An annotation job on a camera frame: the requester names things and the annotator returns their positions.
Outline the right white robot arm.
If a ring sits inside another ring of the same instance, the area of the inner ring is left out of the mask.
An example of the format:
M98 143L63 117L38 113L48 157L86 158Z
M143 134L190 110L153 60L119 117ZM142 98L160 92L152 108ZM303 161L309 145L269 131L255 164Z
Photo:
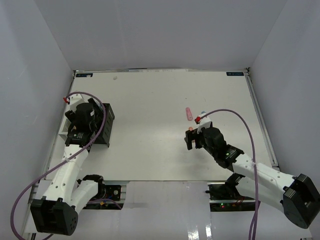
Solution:
M228 144L216 127L187 130L186 147L206 150L216 163L232 175L225 182L226 195L257 199L282 212L294 225L307 229L320 212L320 193L305 174L280 172L255 163L243 150Z

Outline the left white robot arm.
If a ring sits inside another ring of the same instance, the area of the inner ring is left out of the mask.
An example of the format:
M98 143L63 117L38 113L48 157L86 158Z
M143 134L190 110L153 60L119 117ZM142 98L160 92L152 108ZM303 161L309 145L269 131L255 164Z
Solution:
M94 180L82 180L75 187L81 166L91 146L104 129L106 109L93 98L78 104L65 116L70 126L65 141L62 165L40 199L30 206L35 228L40 233L71 236L76 230L79 213L94 198L105 196L106 187Z

